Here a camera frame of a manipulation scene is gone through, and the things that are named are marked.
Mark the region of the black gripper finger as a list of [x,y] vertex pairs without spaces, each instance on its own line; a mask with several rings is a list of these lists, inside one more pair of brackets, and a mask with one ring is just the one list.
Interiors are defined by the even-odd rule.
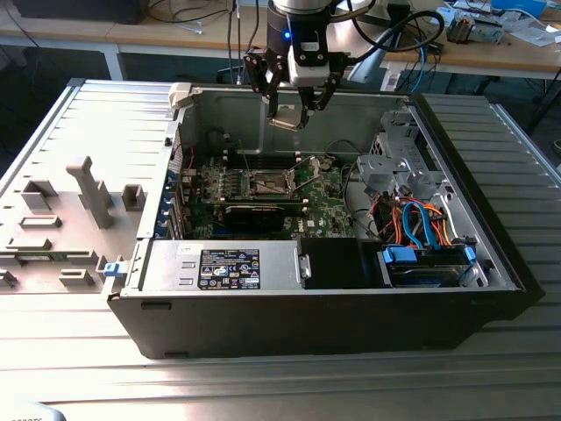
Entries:
[[268,66],[265,58],[257,53],[248,52],[244,55],[245,71],[249,77],[252,91],[260,94],[267,105],[267,119],[273,119],[278,111],[278,87],[281,81],[281,63],[274,66],[270,79],[266,78]]
[[321,111],[326,107],[339,87],[344,70],[350,63],[351,60],[346,53],[329,53],[330,73],[324,83],[320,85],[322,90],[319,94],[316,94],[314,87],[301,87],[298,89],[302,102],[302,111],[298,124],[299,129],[303,129],[307,125],[314,111]]

